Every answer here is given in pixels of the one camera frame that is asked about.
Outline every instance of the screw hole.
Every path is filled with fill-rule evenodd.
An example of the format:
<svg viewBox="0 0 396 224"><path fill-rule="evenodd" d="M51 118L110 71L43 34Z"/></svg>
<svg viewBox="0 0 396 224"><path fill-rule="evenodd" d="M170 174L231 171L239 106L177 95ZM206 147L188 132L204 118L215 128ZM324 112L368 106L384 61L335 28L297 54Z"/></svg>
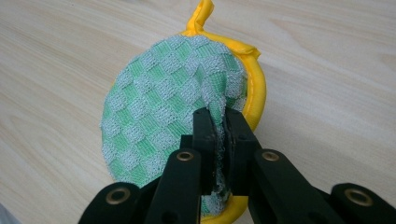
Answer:
<svg viewBox="0 0 396 224"><path fill-rule="evenodd" d="M116 188L111 190L106 196L106 202L109 204L120 204L128 200L131 191L127 188Z"/></svg>
<svg viewBox="0 0 396 224"><path fill-rule="evenodd" d="M192 158L194 158L194 155L190 152L184 151L177 154L177 159L180 161L190 161Z"/></svg>
<svg viewBox="0 0 396 224"><path fill-rule="evenodd" d="M277 161L279 160L279 156L274 152L266 151L262 153L262 157L267 161Z"/></svg>
<svg viewBox="0 0 396 224"><path fill-rule="evenodd" d="M346 189L346 197L355 204L369 207L373 205L373 199L360 189Z"/></svg>

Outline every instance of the wooden table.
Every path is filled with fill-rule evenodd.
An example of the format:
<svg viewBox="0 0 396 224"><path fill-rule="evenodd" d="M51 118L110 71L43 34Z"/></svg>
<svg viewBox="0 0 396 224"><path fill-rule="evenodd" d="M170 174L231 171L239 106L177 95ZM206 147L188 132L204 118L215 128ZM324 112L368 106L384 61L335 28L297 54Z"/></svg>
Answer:
<svg viewBox="0 0 396 224"><path fill-rule="evenodd" d="M396 206L396 2L214 3L205 28L262 52L262 146L320 189L353 182ZM0 203L17 219L76 223L112 183L106 92L132 57L184 30L197 4L0 2Z"/></svg>

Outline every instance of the mesh sponge cover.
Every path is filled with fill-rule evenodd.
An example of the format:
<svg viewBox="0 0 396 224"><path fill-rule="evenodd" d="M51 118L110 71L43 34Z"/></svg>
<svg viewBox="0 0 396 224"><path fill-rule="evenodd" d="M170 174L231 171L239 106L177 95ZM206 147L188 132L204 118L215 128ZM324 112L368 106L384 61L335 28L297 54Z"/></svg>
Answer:
<svg viewBox="0 0 396 224"><path fill-rule="evenodd" d="M101 121L103 155L117 181L143 187L159 177L180 136L192 134L192 113L206 107L218 129L217 188L202 198L202 216L219 214L228 199L221 174L225 107L241 111L244 66L220 42L173 35L133 58L107 94Z"/></svg>

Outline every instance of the yellow sponge edge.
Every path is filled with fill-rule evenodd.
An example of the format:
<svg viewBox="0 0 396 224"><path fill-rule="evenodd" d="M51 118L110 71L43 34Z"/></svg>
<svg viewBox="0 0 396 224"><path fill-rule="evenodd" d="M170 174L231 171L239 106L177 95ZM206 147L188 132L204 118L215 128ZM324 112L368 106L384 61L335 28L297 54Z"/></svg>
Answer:
<svg viewBox="0 0 396 224"><path fill-rule="evenodd" d="M247 70L247 101L242 113L250 129L254 131L262 117L266 97L264 73L257 62L260 52L255 47L240 41L206 32L204 24L213 9L214 5L211 0L201 0L187 23L186 31L181 32L181 34L186 36L204 35L213 41L221 42L242 62ZM216 217L203 217L202 223L233 223L244 213L247 207L248 197L231 196L224 211Z"/></svg>

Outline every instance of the light wood surface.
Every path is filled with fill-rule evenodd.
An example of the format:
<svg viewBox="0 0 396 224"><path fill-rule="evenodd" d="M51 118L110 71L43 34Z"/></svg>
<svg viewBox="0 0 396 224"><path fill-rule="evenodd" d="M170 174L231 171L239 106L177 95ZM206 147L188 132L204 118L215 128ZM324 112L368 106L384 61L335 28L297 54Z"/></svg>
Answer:
<svg viewBox="0 0 396 224"><path fill-rule="evenodd" d="M396 206L396 2L220 1L205 28L261 52L255 132L310 183ZM77 223L112 183L99 122L114 78L184 30L194 1L0 1L0 203L21 223ZM237 223L252 223L246 212Z"/></svg>

